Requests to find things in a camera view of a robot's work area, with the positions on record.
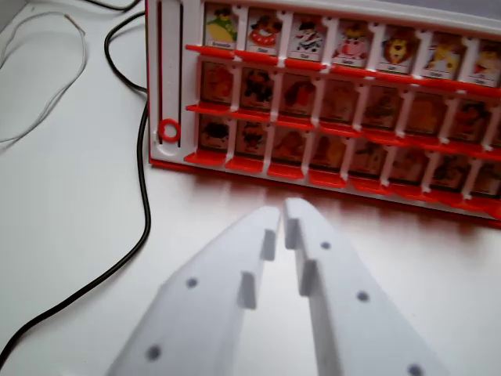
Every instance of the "white surface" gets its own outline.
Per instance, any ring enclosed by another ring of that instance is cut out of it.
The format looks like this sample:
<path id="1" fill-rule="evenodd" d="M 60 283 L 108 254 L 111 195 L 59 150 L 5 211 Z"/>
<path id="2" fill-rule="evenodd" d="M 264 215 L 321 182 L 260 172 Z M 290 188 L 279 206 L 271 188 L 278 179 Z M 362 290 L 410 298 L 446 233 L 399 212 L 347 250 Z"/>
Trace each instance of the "white surface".
<path id="1" fill-rule="evenodd" d="M 319 376 L 449 373 L 315 207 L 287 199 L 283 221 L 299 293 L 310 303 Z"/>
<path id="2" fill-rule="evenodd" d="M 34 7 L 69 12 L 87 32 L 90 57 L 47 120 L 0 154 L 2 345 L 27 320 L 115 263 L 143 227 L 135 140 L 144 99 L 111 74 L 103 55 L 104 37 L 127 15 L 78 1 Z M 134 24 L 132 30 L 117 38 L 111 52 L 127 76 L 145 85 L 144 27 Z M 2 134 L 33 119 L 80 62 L 78 36 L 63 20 L 33 22 L 22 32 L 18 43 L 24 44 L 0 73 Z M 8 33 L 0 34 L 0 45 Z M 148 166 L 146 184 L 153 228 L 139 257 L 34 329 L 1 376 L 104 375 L 172 272 L 250 210 L 299 196 L 293 187 Z M 339 200 L 317 192 L 306 198 L 352 242 L 451 374 L 499 374 L 500 231 L 447 222 L 433 213 L 368 206 L 355 197 Z M 294 253 L 284 249 L 282 233 L 278 244 L 276 260 L 265 265 L 258 310 L 247 312 L 243 322 L 239 376 L 315 374 L 308 301 L 297 293 Z"/>
<path id="3" fill-rule="evenodd" d="M 109 376 L 230 376 L 245 309 L 256 309 L 280 210 L 233 223 L 160 287 Z M 155 358 L 151 359 L 151 349 Z"/>

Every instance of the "cartoon character picture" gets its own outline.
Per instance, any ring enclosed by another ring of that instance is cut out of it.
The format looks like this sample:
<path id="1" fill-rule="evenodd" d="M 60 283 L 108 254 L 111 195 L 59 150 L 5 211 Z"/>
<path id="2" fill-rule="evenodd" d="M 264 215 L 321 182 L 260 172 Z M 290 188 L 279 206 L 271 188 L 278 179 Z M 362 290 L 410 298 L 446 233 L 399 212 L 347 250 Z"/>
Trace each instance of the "cartoon character picture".
<path id="1" fill-rule="evenodd" d="M 469 171 L 468 157 L 464 155 L 443 154 L 437 168 L 433 172 L 430 188 L 461 190 Z"/>
<path id="2" fill-rule="evenodd" d="M 198 146 L 214 151 L 228 150 L 229 126 L 222 117 L 200 115 Z"/>
<path id="3" fill-rule="evenodd" d="M 346 144 L 340 136 L 319 135 L 310 162 L 311 168 L 338 172 L 343 162 Z"/>
<path id="4" fill-rule="evenodd" d="M 501 196 L 501 164 L 485 162 L 478 171 L 477 178 L 471 190 L 474 196 Z"/>
<path id="5" fill-rule="evenodd" d="M 449 138 L 472 143 L 479 141 L 490 117 L 484 102 L 463 100 L 454 117 Z"/>
<path id="6" fill-rule="evenodd" d="M 240 106 L 269 110 L 272 105 L 273 80 L 266 70 L 244 68 Z"/>
<path id="7" fill-rule="evenodd" d="M 233 74 L 225 64 L 203 62 L 202 100 L 230 105 L 232 101 Z"/>
<path id="8" fill-rule="evenodd" d="M 238 18 L 230 5 L 207 3 L 205 5 L 205 45 L 220 49 L 234 49 Z"/>
<path id="9" fill-rule="evenodd" d="M 309 77 L 285 74 L 282 87 L 280 113 L 302 116 L 309 116 L 312 113 L 315 86 Z"/>
<path id="10" fill-rule="evenodd" d="M 320 118 L 324 121 L 351 123 L 358 96 L 353 82 L 327 81 Z"/>
<path id="11" fill-rule="evenodd" d="M 277 128 L 272 159 L 292 165 L 300 165 L 305 152 L 306 138 L 302 132 Z"/>
<path id="12" fill-rule="evenodd" d="M 424 150 L 415 147 L 399 148 L 388 180 L 394 183 L 419 185 L 428 163 Z"/>
<path id="13" fill-rule="evenodd" d="M 377 69 L 408 74 L 418 45 L 419 40 L 411 27 L 387 26 Z"/>
<path id="14" fill-rule="evenodd" d="M 400 111 L 400 104 L 401 99 L 397 89 L 372 86 L 363 114 L 362 125 L 393 129 Z"/>
<path id="15" fill-rule="evenodd" d="M 366 178 L 379 177 L 387 151 L 383 145 L 368 139 L 357 139 L 349 173 Z"/>
<path id="16" fill-rule="evenodd" d="M 434 33 L 427 52 L 427 63 L 421 74 L 424 77 L 453 80 L 465 50 L 459 35 Z"/>
<path id="17" fill-rule="evenodd" d="M 236 127 L 235 154 L 264 158 L 267 135 L 262 123 L 239 121 Z"/>
<path id="18" fill-rule="evenodd" d="M 410 107 L 405 131 L 425 135 L 436 135 L 442 125 L 447 106 L 441 96 L 417 92 Z"/>
<path id="19" fill-rule="evenodd" d="M 478 56 L 471 71 L 469 82 L 495 87 L 501 73 L 501 43 L 480 41 Z"/>
<path id="20" fill-rule="evenodd" d="M 370 32 L 367 22 L 340 20 L 332 62 L 349 67 L 364 67 L 370 49 Z"/>
<path id="21" fill-rule="evenodd" d="M 276 11 L 249 9 L 247 28 L 247 50 L 276 55 L 282 21 L 276 18 Z"/>
<path id="22" fill-rule="evenodd" d="M 295 14 L 290 32 L 289 57 L 320 61 L 326 39 L 326 27 L 320 16 Z"/>

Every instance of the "tabletop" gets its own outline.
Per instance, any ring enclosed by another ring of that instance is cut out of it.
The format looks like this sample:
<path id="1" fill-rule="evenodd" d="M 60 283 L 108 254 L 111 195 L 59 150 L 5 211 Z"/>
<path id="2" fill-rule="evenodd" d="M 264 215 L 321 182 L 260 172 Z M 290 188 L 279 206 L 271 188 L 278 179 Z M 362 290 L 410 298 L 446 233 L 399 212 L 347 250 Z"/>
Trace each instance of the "tabletop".
<path id="1" fill-rule="evenodd" d="M 68 13 L 86 32 L 89 59 L 46 120 L 0 148 L 1 347 L 26 321 L 113 265 L 142 233 L 135 142 L 146 98 L 112 74 L 103 40 L 143 6 L 117 14 L 78 0 L 39 0 L 13 21 L 48 10 Z M 13 24 L 0 34 L 0 46 Z M 25 25 L 10 51 L 0 70 L 0 136 L 25 129 L 81 61 L 78 33 L 55 17 Z M 144 20 L 117 35 L 111 55 L 130 79 L 146 85 Z M 116 276 L 32 330 L 2 376 L 104 375 L 178 267 L 238 218 L 264 204 L 281 207 L 286 197 L 309 200 L 342 230 L 451 374 L 499 374 L 501 231 L 356 197 L 151 168 L 145 159 L 153 217 L 146 246 Z M 294 254 L 280 230 L 258 309 L 244 318 L 234 374 L 315 370 L 308 300 L 297 293 Z"/>

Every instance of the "cartoon face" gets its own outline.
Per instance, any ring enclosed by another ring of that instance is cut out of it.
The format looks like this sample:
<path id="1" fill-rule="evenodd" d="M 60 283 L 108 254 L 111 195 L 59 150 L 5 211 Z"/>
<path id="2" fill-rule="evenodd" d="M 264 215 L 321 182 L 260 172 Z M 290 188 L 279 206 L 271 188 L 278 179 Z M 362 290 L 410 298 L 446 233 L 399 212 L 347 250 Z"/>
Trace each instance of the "cartoon face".
<path id="1" fill-rule="evenodd" d="M 301 163 L 305 152 L 305 137 L 302 132 L 287 128 L 276 129 L 272 159 Z"/>
<path id="2" fill-rule="evenodd" d="M 209 150 L 228 149 L 229 126 L 222 117 L 200 115 L 199 147 Z"/>
<path id="3" fill-rule="evenodd" d="M 237 19 L 227 5 L 207 3 L 205 8 L 205 44 L 234 49 Z"/>
<path id="4" fill-rule="evenodd" d="M 280 112 L 307 116 L 311 113 L 315 86 L 309 78 L 285 74 L 283 77 L 283 98 L 280 101 Z"/>
<path id="5" fill-rule="evenodd" d="M 490 118 L 484 102 L 464 100 L 456 116 L 450 134 L 451 139 L 476 142 L 483 134 Z"/>
<path id="6" fill-rule="evenodd" d="M 294 14 L 290 32 L 289 56 L 295 59 L 319 61 L 326 37 L 321 17 Z"/>
<path id="7" fill-rule="evenodd" d="M 440 190 L 460 190 L 469 171 L 470 166 L 466 156 L 442 155 L 433 172 L 430 187 Z"/>
<path id="8" fill-rule="evenodd" d="M 240 105 L 269 110 L 273 95 L 273 80 L 266 70 L 243 69 Z"/>
<path id="9" fill-rule="evenodd" d="M 410 107 L 405 131 L 434 135 L 440 129 L 446 105 L 441 96 L 418 92 Z"/>
<path id="10" fill-rule="evenodd" d="M 319 136 L 310 167 L 339 171 L 346 144 L 339 136 Z"/>
<path id="11" fill-rule="evenodd" d="M 383 42 L 383 55 L 378 69 L 409 73 L 419 41 L 410 27 L 388 26 L 387 39 Z"/>

